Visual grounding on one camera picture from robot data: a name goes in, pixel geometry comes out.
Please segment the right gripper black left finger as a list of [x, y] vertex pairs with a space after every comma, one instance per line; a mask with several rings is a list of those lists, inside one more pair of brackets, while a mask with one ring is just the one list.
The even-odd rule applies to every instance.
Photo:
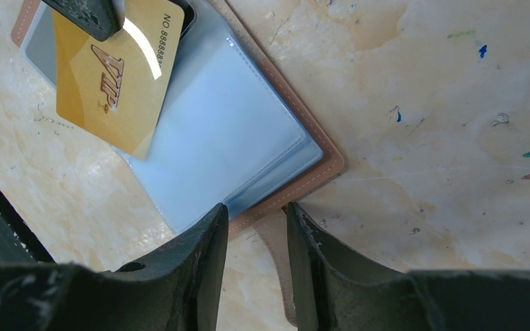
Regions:
[[228, 209], [218, 203], [115, 271], [0, 263], [0, 330], [214, 330], [227, 243]]

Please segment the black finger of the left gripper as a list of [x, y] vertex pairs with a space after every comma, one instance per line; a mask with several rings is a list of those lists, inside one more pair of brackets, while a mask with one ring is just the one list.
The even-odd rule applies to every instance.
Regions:
[[119, 15], [111, 0], [44, 0], [97, 41], [106, 41], [121, 30]]

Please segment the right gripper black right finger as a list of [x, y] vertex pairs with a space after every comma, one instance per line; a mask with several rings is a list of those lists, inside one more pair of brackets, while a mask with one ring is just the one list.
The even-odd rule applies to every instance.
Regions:
[[530, 330], [530, 270], [398, 272], [286, 207], [299, 330]]

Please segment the gold VIP credit card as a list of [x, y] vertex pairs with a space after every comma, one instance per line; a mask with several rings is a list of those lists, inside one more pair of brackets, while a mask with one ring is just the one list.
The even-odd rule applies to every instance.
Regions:
[[57, 114], [130, 156], [148, 154], [186, 11], [172, 1], [120, 1], [119, 30], [98, 41], [52, 13]]

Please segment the brown leather card holder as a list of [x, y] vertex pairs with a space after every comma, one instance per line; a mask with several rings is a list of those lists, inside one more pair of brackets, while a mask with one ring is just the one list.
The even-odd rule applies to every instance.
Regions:
[[[97, 138], [174, 233], [222, 203], [234, 235], [321, 186], [345, 160], [225, 1], [172, 2], [186, 11], [184, 28], [146, 158]], [[53, 12], [23, 1], [11, 38], [57, 91]]]

